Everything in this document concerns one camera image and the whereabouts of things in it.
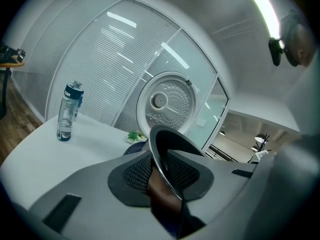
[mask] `small plant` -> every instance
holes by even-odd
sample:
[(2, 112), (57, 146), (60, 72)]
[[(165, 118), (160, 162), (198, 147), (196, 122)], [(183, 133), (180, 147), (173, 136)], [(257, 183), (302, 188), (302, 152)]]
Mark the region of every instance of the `small plant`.
[(141, 131), (138, 131), (137, 134), (137, 140), (139, 142), (145, 142), (147, 140), (146, 136), (144, 136), (144, 134)]
[(144, 134), (141, 131), (130, 131), (126, 140), (129, 143), (135, 143), (136, 141), (145, 142), (147, 138), (144, 136)]
[(130, 131), (126, 140), (129, 143), (134, 143), (138, 140), (138, 133), (136, 131)]

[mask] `green leaf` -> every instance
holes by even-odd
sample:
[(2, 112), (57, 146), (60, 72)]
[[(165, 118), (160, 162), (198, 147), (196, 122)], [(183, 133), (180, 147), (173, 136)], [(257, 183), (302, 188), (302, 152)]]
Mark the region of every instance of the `green leaf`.
[(137, 140), (137, 137), (138, 137), (138, 133), (135, 132), (135, 131), (130, 131), (129, 134), (128, 134), (128, 137), (127, 139), (131, 139), (131, 140)]

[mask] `bottle cap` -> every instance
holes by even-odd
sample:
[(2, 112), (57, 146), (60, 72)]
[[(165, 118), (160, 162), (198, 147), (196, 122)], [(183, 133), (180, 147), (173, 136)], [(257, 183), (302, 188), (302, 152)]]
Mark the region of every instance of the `bottle cap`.
[(74, 83), (68, 83), (64, 90), (64, 95), (73, 100), (78, 100), (83, 93), (81, 89), (82, 83), (74, 81)]

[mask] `wooden table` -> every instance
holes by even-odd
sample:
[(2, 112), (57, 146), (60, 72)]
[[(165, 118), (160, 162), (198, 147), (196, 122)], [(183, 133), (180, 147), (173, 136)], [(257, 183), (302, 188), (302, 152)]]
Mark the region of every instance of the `wooden table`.
[(17, 63), (0, 63), (0, 68), (6, 68), (5, 71), (0, 70), (0, 74), (4, 74), (3, 79), (3, 86), (2, 86), (2, 100), (1, 100), (1, 107), (0, 107), (0, 120), (5, 117), (7, 113), (7, 105), (6, 105), (6, 96), (7, 96), (7, 83), (9, 75), (11, 76), (10, 68), (18, 68), (25, 65), (24, 62), (18, 62), (17, 56), (12, 56), (13, 59), (16, 60)]

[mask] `ceiling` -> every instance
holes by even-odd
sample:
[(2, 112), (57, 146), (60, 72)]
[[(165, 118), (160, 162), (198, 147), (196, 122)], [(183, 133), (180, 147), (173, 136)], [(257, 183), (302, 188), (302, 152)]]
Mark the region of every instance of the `ceiling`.
[(226, 115), (221, 131), (225, 132), (225, 137), (248, 149), (256, 145), (256, 135), (268, 134), (270, 137), (265, 145), (265, 150), (272, 150), (271, 153), (277, 152), (283, 145), (292, 143), (300, 137), (298, 134), (287, 132), (262, 121), (233, 113)]
[[(285, 56), (273, 65), (269, 31), (253, 0), (188, 0), (208, 16), (202, 26), (218, 44), (231, 68), (237, 90), (282, 99), (303, 73)], [(278, 19), (293, 5), (289, 0), (270, 0)]]

